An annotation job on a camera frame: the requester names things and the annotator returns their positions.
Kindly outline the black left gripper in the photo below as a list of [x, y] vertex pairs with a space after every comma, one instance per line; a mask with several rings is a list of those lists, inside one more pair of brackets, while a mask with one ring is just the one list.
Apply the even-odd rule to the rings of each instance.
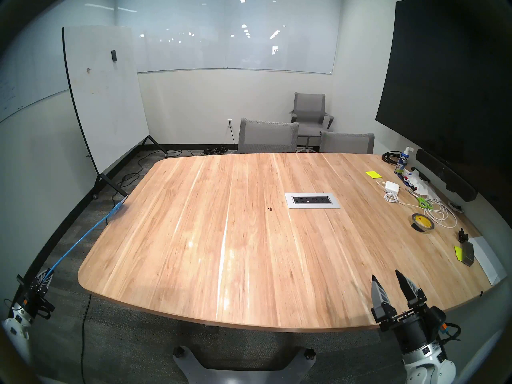
[[21, 286], [21, 295], [17, 297], [17, 309], [23, 309], [31, 318], [40, 316], [43, 319], [50, 319], [55, 307], [45, 299], [49, 290], [54, 272], [50, 268], [41, 271], [31, 281], [24, 280], [17, 275], [17, 281]]

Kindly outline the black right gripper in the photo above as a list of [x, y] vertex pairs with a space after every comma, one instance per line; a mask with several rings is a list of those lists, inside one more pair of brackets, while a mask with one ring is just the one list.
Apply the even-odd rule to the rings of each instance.
[[407, 354], [433, 342], [431, 327], [426, 322], [429, 308], [426, 306], [427, 298], [423, 290], [397, 269], [395, 274], [410, 310], [397, 314], [384, 288], [376, 276], [372, 275], [371, 312], [381, 332], [391, 331], [401, 353]]

